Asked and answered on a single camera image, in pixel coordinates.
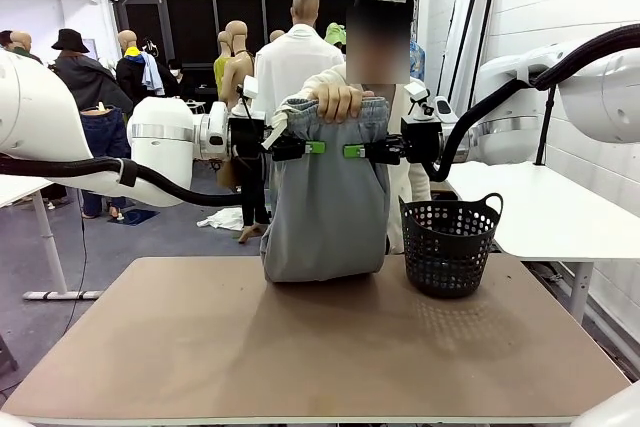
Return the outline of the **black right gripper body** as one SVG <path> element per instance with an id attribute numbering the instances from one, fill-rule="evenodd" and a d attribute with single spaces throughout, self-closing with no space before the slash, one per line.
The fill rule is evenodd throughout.
<path id="1" fill-rule="evenodd" d="M 438 120 L 415 120 L 404 116 L 401 136 L 405 158 L 411 164 L 435 163 L 441 154 L 442 126 Z"/>

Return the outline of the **person's right hand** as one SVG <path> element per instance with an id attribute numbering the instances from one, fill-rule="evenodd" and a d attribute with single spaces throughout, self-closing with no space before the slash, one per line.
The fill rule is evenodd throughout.
<path id="1" fill-rule="evenodd" d="M 349 116 L 357 117 L 361 110 L 363 92 L 347 85 L 322 84 L 312 93 L 318 102 L 317 113 L 325 122 L 342 123 Z"/>

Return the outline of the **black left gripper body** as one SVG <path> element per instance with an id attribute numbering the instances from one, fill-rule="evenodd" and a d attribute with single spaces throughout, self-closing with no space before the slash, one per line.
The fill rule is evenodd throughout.
<path id="1" fill-rule="evenodd" d="M 231 117 L 229 119 L 229 153 L 231 159 L 258 160 L 265 153 L 262 143 L 267 127 L 263 118 Z"/>

